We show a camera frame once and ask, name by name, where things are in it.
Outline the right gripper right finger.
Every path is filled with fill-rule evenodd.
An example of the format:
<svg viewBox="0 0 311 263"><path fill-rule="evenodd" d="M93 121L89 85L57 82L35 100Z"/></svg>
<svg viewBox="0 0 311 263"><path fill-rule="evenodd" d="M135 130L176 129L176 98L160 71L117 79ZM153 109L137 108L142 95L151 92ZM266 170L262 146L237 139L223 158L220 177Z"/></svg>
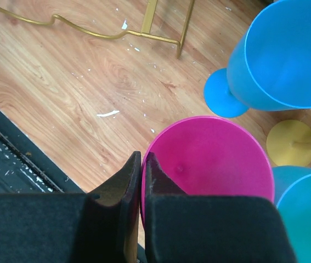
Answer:
<svg viewBox="0 0 311 263"><path fill-rule="evenodd" d="M191 196L145 163L144 228L148 262L296 262L271 201L252 196Z"/></svg>

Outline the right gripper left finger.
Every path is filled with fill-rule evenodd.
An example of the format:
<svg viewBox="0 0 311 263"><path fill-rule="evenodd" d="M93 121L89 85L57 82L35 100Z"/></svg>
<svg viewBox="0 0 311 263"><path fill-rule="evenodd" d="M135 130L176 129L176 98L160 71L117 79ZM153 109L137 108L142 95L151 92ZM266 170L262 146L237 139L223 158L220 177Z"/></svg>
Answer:
<svg viewBox="0 0 311 263"><path fill-rule="evenodd" d="M0 193L0 262L136 262L141 154L89 193Z"/></svg>

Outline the blue wine glass back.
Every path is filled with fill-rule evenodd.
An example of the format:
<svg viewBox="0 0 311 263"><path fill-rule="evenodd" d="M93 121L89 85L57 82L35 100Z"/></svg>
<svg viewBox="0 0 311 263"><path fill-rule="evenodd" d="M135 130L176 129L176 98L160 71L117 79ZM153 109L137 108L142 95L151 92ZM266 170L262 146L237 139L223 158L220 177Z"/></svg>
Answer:
<svg viewBox="0 0 311 263"><path fill-rule="evenodd" d="M227 67L209 76L203 96L208 108L225 118L251 108L311 108L311 1L277 1L264 8Z"/></svg>

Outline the blue wine glass front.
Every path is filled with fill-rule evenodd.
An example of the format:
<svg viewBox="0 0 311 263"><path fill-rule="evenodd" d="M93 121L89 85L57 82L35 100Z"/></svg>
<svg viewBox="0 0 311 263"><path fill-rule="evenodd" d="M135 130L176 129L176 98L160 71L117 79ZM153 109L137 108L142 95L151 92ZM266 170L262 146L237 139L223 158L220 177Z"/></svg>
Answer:
<svg viewBox="0 0 311 263"><path fill-rule="evenodd" d="M298 262L311 262L311 168L273 168L275 205Z"/></svg>

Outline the yellow wine glass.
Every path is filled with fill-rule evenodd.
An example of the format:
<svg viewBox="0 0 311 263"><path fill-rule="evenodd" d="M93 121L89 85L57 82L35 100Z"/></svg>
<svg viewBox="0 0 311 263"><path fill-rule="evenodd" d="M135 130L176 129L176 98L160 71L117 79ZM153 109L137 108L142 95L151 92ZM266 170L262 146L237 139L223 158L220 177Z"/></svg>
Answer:
<svg viewBox="0 0 311 263"><path fill-rule="evenodd" d="M311 163L311 128L298 120L281 121L268 133L266 148L277 166L306 167Z"/></svg>

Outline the blue wine glass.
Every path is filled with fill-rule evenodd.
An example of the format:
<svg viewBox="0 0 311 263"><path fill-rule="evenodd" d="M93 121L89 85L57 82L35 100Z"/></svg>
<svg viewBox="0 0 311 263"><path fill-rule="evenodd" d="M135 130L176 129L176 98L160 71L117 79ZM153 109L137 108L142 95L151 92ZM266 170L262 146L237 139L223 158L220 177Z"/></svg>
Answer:
<svg viewBox="0 0 311 263"><path fill-rule="evenodd" d="M209 76L203 96L208 108L225 118L251 108L311 108L311 1L277 1L264 8L227 67Z"/></svg>
<svg viewBox="0 0 311 263"><path fill-rule="evenodd" d="M275 205L298 262L311 262L311 168L273 168Z"/></svg>

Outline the magenta wine glass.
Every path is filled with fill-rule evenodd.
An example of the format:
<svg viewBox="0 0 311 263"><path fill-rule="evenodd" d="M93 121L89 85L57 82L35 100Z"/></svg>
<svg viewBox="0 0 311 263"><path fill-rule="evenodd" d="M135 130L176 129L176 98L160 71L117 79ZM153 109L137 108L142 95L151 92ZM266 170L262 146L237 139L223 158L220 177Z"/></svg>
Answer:
<svg viewBox="0 0 311 263"><path fill-rule="evenodd" d="M177 121L154 139L145 157L151 153L186 194L274 201L273 171L264 149L227 119L194 116Z"/></svg>

